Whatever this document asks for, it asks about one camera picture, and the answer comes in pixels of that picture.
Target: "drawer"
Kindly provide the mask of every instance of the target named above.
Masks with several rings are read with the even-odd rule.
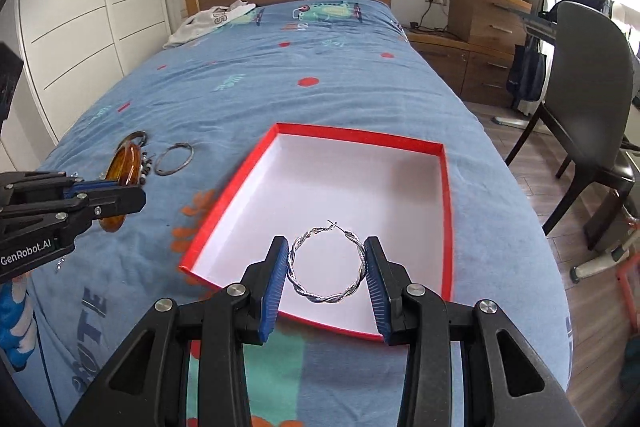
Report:
[[[447,86],[460,96],[469,52],[424,42],[411,42],[411,45],[447,83]]]
[[[474,0],[468,42],[514,54],[515,45],[524,44],[527,34],[522,19],[507,7],[503,0]]]
[[[513,57],[509,59],[469,53],[462,100],[497,107],[510,107],[513,97],[507,92],[507,77]]]

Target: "bed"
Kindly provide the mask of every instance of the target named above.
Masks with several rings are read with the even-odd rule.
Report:
[[[186,5],[192,13],[230,1]],[[59,272],[49,265],[31,275],[63,418],[156,299],[210,295],[177,265],[216,195],[277,121],[444,143],[454,211],[452,299],[497,301],[566,387],[569,311],[538,218],[482,125],[408,44],[390,0],[247,1],[258,4],[247,16],[160,52],[120,81],[42,166],[97,178],[114,147],[138,129],[149,133],[150,154],[175,142],[195,151],[182,171],[148,177],[146,207],[117,233],[94,225]],[[194,348],[194,370],[197,357]],[[405,362],[404,348],[279,321],[265,346],[245,350],[252,414],[263,420],[258,425],[394,425]],[[15,380],[46,425],[57,425],[37,352]],[[461,389],[454,362],[454,425],[462,424]],[[196,400],[190,392],[188,425],[195,425]]]

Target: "wooden floor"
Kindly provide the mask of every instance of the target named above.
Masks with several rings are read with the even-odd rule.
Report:
[[[492,116],[513,116],[510,111],[466,104],[505,158],[522,131],[491,122]],[[572,167],[555,178],[564,151],[549,135],[533,133],[510,169],[543,223],[559,203],[574,174]],[[569,270],[592,259],[582,225],[599,206],[606,188],[593,184],[576,201],[548,236],[562,274],[574,329],[574,361],[568,397],[587,427],[604,427],[625,400],[618,384],[630,325],[622,292],[613,270],[574,285]]]

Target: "metal screw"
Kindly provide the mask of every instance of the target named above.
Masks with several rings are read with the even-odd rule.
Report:
[[[493,301],[490,301],[489,299],[480,301],[480,303],[478,304],[478,307],[480,308],[480,311],[482,313],[492,314],[498,311],[498,304],[496,304]]]
[[[173,307],[174,303],[172,302],[172,300],[167,299],[166,297],[164,299],[159,299],[158,301],[156,301],[156,304],[154,304],[154,308],[158,312],[167,312]]]
[[[244,295],[244,292],[246,292],[246,288],[244,287],[244,284],[237,282],[229,286],[229,288],[226,289],[226,292],[232,297],[239,297],[241,295]]]
[[[406,292],[409,295],[413,295],[414,297],[420,297],[427,293],[427,288],[425,288],[421,284],[410,284],[406,287]]]

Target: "white wardrobe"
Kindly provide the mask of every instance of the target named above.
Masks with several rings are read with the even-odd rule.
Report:
[[[31,92],[54,142],[170,34],[164,0],[17,0]]]

